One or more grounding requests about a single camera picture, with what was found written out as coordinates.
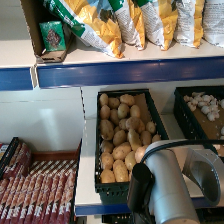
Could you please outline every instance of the crate of garlic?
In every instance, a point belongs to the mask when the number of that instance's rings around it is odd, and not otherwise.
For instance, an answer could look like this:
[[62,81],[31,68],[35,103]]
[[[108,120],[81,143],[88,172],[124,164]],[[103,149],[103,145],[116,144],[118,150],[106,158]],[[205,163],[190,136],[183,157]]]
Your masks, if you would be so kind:
[[[224,87],[177,87],[174,115],[187,139],[224,139]],[[223,146],[205,147],[224,156]]]
[[95,189],[104,203],[125,203],[131,171],[149,144],[168,136],[148,89],[100,92]]

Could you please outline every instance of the cardboard box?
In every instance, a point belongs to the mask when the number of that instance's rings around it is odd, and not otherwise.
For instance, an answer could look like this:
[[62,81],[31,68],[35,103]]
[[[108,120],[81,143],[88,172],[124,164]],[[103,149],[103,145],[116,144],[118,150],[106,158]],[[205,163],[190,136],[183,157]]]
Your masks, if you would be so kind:
[[23,13],[26,19],[27,29],[33,45],[34,55],[37,63],[62,62],[66,56],[67,50],[74,39],[74,35],[70,35],[65,51],[42,52],[45,49],[44,41],[41,35],[39,23],[59,20],[38,0],[20,0]]

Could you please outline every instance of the store shelf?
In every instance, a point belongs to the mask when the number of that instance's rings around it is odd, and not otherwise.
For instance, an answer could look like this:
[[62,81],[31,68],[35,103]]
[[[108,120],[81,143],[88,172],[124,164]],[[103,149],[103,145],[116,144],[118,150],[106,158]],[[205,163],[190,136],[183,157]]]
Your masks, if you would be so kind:
[[[162,121],[167,128],[170,139],[183,139],[183,134],[173,114],[162,115]],[[102,204],[100,195],[95,192],[94,170],[95,170],[95,145],[96,145],[96,119],[86,120],[82,139],[82,148],[79,161],[75,214],[76,216],[97,214],[127,213],[129,209],[126,204]],[[196,208],[208,206],[202,197],[200,189],[188,178],[184,178],[193,198]]]

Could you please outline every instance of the blue shelf edge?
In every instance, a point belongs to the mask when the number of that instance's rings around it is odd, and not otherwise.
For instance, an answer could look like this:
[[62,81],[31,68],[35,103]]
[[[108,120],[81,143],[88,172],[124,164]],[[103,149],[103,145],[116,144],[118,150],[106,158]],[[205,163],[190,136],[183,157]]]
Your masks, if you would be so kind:
[[[192,198],[195,209],[211,207],[205,198]],[[75,206],[75,215],[109,215],[109,214],[122,214],[130,213],[127,204],[109,204],[109,205],[83,205]]]
[[0,91],[33,90],[30,68],[0,68]]
[[224,56],[37,67],[40,88],[224,78]]

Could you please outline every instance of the crate of potatoes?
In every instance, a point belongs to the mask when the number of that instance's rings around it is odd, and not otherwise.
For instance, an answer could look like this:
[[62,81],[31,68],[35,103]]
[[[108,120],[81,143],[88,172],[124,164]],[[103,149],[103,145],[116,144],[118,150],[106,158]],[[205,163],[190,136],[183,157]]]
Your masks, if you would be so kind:
[[103,203],[125,203],[131,171],[147,146],[168,136],[148,89],[99,92],[95,190]]

